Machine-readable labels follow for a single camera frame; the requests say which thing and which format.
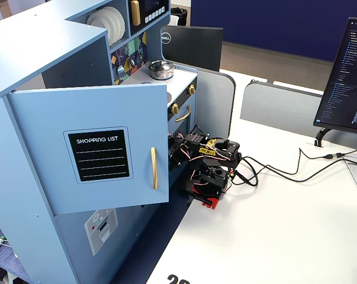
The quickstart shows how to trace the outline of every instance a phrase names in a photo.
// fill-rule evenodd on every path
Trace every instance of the blue wall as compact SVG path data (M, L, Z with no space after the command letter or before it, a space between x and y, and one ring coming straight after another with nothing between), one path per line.
M357 0L192 0L191 25L223 27L224 41L334 61Z

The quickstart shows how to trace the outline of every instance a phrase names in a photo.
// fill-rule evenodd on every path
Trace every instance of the chalkboard sign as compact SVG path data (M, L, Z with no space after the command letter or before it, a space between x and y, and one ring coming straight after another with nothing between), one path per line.
M125 131L70 133L72 163L81 182L130 177Z

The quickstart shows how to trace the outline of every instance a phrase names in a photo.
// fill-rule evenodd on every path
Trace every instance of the dell logo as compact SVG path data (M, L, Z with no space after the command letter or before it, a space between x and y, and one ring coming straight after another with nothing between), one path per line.
M171 42L172 37L169 33L162 33L161 40L163 44L168 44Z

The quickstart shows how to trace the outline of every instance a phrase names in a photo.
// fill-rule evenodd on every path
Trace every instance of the white plate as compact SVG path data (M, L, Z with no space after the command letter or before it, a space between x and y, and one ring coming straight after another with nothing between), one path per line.
M109 10L110 12L112 12L117 17L117 19L119 21L119 24L120 24L119 39L121 39L123 37L123 35L124 35L125 30L126 30L126 24L124 22L123 16L121 15L121 12L119 12L118 9L116 9L114 7L111 7L111 6L104 7L103 9Z
M108 44L112 45L115 40L115 28L112 24L108 11L99 10L91 14L86 22L88 25L95 25L96 27L102 27L107 29L108 32Z
M115 28L115 40L113 43L116 43L119 39L120 39L120 22L118 20L118 18L115 16L115 14L113 12L111 12L109 9L105 9L103 8L102 10L104 10L110 17L110 20L112 22L112 25Z

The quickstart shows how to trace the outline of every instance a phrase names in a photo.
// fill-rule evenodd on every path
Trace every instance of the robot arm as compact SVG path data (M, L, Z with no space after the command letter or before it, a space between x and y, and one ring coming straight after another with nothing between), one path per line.
M181 134L169 137L171 150L169 169L188 161L193 170L192 191L188 194L203 202L208 208L215 209L220 196L229 181L236 176L236 167L242 160L240 145L222 138L211 138L201 134Z

